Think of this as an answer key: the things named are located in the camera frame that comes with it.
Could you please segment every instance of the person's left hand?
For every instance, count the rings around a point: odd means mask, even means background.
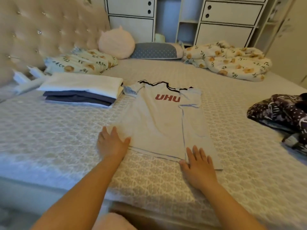
[[[108,157],[122,161],[126,156],[130,140],[131,138],[128,137],[122,142],[117,134],[116,127],[113,127],[111,134],[109,134],[104,126],[98,135],[97,149],[103,158]]]

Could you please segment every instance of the person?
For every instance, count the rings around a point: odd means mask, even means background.
[[[127,153],[130,140],[126,138],[122,142],[115,127],[110,134],[106,127],[103,127],[97,141],[97,148],[103,159],[51,206],[33,225],[32,230],[91,230],[98,217],[108,185]],[[192,150],[187,148],[187,155],[189,164],[186,161],[180,162],[184,176],[208,199],[223,229],[266,229],[218,183],[212,159],[206,156],[203,149],[198,149],[197,146]],[[107,226],[110,226],[110,222],[95,225],[94,228],[99,227],[99,230],[103,230]]]

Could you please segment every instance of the headboard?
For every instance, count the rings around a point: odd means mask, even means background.
[[[0,87],[12,80],[12,68],[44,67],[43,59],[75,46],[97,49],[100,31],[110,29],[103,7],[77,0],[0,0]]]

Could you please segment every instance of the round pink pillow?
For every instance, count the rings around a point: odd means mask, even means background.
[[[135,41],[132,35],[123,30],[122,26],[107,32],[101,32],[98,42],[99,51],[116,57],[128,58],[134,51]]]

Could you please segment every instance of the mattress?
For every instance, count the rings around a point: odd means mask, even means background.
[[[200,88],[204,115],[223,171],[218,181],[267,226],[306,229],[307,158],[281,145],[282,135],[247,119],[247,109],[275,93],[305,89],[269,73],[263,82],[214,74],[179,61],[121,60],[106,76],[125,85],[146,79],[170,87]],[[0,176],[70,189],[99,161],[95,143],[103,125],[133,102],[123,95],[112,109],[47,103],[31,91],[0,104]],[[129,151],[105,198],[219,226],[208,201],[182,178],[179,164]]]

